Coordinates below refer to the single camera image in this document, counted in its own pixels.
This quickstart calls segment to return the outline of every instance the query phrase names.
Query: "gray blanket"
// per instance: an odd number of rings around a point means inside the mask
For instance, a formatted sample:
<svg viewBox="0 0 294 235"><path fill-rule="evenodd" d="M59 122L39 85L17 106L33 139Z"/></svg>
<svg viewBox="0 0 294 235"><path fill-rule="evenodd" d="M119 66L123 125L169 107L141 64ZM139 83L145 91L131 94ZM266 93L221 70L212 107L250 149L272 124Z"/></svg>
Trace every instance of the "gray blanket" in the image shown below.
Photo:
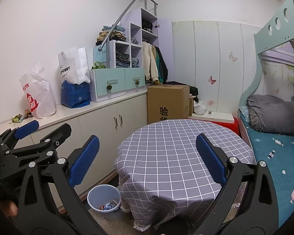
<svg viewBox="0 0 294 235"><path fill-rule="evenodd" d="M294 102L271 95L247 99L252 128L260 132L294 135Z"/></svg>

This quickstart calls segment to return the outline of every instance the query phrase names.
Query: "round table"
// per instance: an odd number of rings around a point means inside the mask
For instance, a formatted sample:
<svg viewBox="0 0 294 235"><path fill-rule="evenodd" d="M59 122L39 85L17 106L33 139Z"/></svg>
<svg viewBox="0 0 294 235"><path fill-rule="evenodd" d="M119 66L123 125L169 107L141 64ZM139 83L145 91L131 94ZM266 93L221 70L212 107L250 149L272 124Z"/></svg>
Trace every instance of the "round table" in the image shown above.
<svg viewBox="0 0 294 235"><path fill-rule="evenodd" d="M166 120L137 130L119 146L115 168L122 209L130 207L139 230L157 228L177 215L196 224L218 195L221 186L196 149L200 133L227 156L255 163L252 149L236 133L211 122Z"/></svg>

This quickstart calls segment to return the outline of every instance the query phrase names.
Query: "blue plastic bucket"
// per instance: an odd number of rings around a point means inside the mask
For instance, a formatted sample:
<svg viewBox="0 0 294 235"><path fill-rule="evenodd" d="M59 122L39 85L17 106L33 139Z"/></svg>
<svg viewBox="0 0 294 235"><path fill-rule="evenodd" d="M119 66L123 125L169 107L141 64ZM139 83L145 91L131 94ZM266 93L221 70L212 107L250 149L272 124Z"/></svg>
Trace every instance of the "blue plastic bucket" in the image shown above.
<svg viewBox="0 0 294 235"><path fill-rule="evenodd" d="M100 206L109 204L112 200L118 204L110 210L100 210ZM104 218L116 221L123 216L121 211L121 195L120 191L112 185L101 184L91 189L87 195L87 202L90 207L99 212Z"/></svg>

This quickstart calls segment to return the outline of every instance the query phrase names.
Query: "white bag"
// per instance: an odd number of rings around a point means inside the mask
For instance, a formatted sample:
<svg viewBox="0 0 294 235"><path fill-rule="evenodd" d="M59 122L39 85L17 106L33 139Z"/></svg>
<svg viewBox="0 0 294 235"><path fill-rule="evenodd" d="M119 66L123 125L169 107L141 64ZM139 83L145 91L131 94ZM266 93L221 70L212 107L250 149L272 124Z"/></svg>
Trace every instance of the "white bag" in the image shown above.
<svg viewBox="0 0 294 235"><path fill-rule="evenodd" d="M85 48L70 48L58 54L61 82L70 84L90 83Z"/></svg>
<svg viewBox="0 0 294 235"><path fill-rule="evenodd" d="M46 118L57 111L51 85L38 63L31 73L26 73L20 82L29 103L29 109L35 118Z"/></svg>
<svg viewBox="0 0 294 235"><path fill-rule="evenodd" d="M199 102L198 103L196 103L194 101L194 113L196 115L201 116L201 115L203 115L206 112L206 110L207 110L206 109L206 106L204 105L204 103L202 102L202 100L199 99Z"/></svg>

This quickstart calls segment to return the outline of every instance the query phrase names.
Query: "blue bag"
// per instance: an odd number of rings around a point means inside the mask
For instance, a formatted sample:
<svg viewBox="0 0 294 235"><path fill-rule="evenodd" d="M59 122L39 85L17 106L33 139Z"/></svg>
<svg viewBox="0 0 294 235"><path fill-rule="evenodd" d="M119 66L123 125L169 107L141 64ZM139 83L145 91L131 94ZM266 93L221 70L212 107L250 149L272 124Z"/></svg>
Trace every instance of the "blue bag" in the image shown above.
<svg viewBox="0 0 294 235"><path fill-rule="evenodd" d="M71 109L90 104L89 83L70 84L66 80L61 85L61 104Z"/></svg>

